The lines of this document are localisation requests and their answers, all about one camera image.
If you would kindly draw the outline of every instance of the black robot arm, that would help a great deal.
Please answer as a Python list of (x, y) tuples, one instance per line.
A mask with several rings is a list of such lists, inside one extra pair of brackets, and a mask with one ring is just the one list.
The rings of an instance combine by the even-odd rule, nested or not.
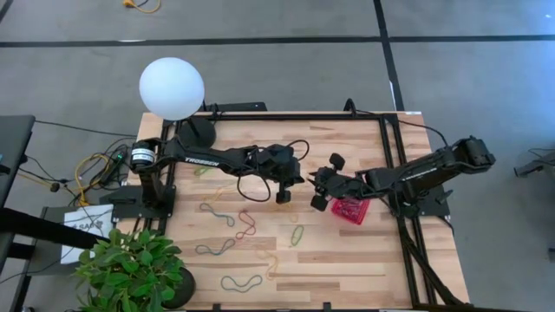
[(330, 163), (334, 165), (332, 168), (321, 167), (311, 173), (315, 178), (310, 182), (317, 193), (311, 204), (320, 211), (325, 210), (330, 198), (379, 198), (392, 192), (411, 205), (423, 192), (460, 173), (487, 171), (495, 158), (482, 140), (471, 136), (396, 168), (363, 170), (356, 172), (355, 177), (337, 173), (344, 165), (338, 154), (331, 155)]
[[(157, 158), (156, 151), (162, 151)], [(220, 151), (211, 148), (184, 146), (179, 137), (164, 141), (160, 139), (140, 140), (133, 144), (131, 171), (139, 174), (143, 186), (143, 201), (160, 198), (163, 185), (161, 170), (172, 163), (186, 162), (195, 165), (217, 167), (235, 177), (256, 175), (279, 183), (277, 202), (287, 203), (291, 193), (287, 187), (303, 183), (299, 160), (293, 156), (291, 145), (274, 144), (268, 147), (246, 146)]]

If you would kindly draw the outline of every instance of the wooden tabletop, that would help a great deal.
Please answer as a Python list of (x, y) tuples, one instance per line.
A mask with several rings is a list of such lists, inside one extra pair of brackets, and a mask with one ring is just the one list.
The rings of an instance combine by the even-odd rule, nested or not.
[[(420, 114), (399, 113), (399, 118), (423, 124)], [(161, 124), (160, 118), (144, 114), (139, 140), (159, 137)], [(401, 124), (401, 130), (408, 160), (430, 153), (424, 129)], [(327, 166), (332, 153), (340, 153), (346, 159), (346, 174), (386, 165), (380, 129), (374, 120), (218, 121), (216, 131), (216, 149), (308, 140), (310, 153), (301, 161), (303, 177)], [(396, 155), (393, 133), (388, 134)], [(298, 144), (295, 149), (300, 157), (306, 147)], [(211, 309), (214, 303), (221, 303), (222, 309), (321, 309), (323, 302), (331, 302), (334, 309), (411, 307), (396, 221), (379, 200), (370, 202), (364, 222), (355, 225), (336, 217), (330, 209), (320, 212), (311, 208), (314, 187), (309, 183), (291, 187), (290, 205), (275, 203), (277, 185), (273, 183), (271, 200), (256, 203), (237, 193), (237, 178), (218, 169), (196, 177), (196, 168), (190, 164), (176, 166), (177, 198), (166, 228), (166, 235), (183, 250), (180, 257), (197, 282), (197, 292), (186, 309)], [(140, 183), (134, 176), (129, 182)], [(256, 177), (242, 179), (241, 190), (254, 198), (266, 196), (264, 184)], [(220, 193), (214, 201), (214, 195)], [(225, 218), (202, 211), (199, 206), (203, 202), (217, 213), (233, 217), (235, 225), (229, 227)], [(256, 234), (236, 239), (235, 245), (221, 256), (195, 252), (201, 244), (218, 251), (226, 240), (247, 229), (248, 225), (238, 218), (242, 210), (256, 221)], [(421, 223), (430, 264), (452, 292), (467, 302), (450, 229), (438, 218), (424, 217)], [(131, 231), (133, 225), (134, 220), (126, 220), (118, 228)], [(298, 245), (292, 246), (291, 236), (299, 225), (304, 227), (304, 234)], [(420, 298), (425, 302), (416, 263), (415, 271)], [(263, 277), (263, 281), (246, 293), (220, 286), (223, 276), (244, 284), (255, 275)], [(259, 279), (255, 278), (251, 284), (257, 282)], [(226, 278), (224, 286), (234, 285)]]

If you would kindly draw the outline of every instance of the white paper sign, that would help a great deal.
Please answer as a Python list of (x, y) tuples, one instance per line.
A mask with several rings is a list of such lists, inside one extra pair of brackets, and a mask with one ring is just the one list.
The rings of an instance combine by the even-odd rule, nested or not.
[[(86, 206), (75, 212), (66, 213), (63, 217), (63, 223), (77, 230), (108, 237), (108, 233), (114, 228), (111, 222), (113, 209), (114, 205)], [(68, 264), (79, 261), (79, 255), (82, 251), (80, 248), (62, 246), (62, 254), (60, 255), (62, 260), (60, 260), (60, 263)]]

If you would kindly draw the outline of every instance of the plant pot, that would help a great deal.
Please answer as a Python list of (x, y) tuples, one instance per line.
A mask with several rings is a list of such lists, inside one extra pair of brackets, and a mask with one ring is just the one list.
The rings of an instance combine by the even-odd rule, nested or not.
[(178, 309), (183, 307), (191, 300), (194, 291), (197, 289), (197, 283), (194, 281), (193, 274), (191, 274), (189, 270), (181, 268), (180, 273), (183, 277), (183, 282), (175, 289), (175, 296), (173, 299), (162, 303), (162, 307), (166, 309)]

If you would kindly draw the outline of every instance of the white sphere lamp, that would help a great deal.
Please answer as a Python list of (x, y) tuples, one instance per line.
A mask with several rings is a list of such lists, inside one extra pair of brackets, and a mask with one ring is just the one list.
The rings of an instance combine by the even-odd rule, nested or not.
[(191, 117), (205, 99), (205, 84), (199, 71), (176, 57), (164, 57), (150, 63), (139, 81), (142, 101), (148, 110), (164, 120), (186, 120), (179, 137), (189, 146), (212, 146), (216, 131), (204, 118)]

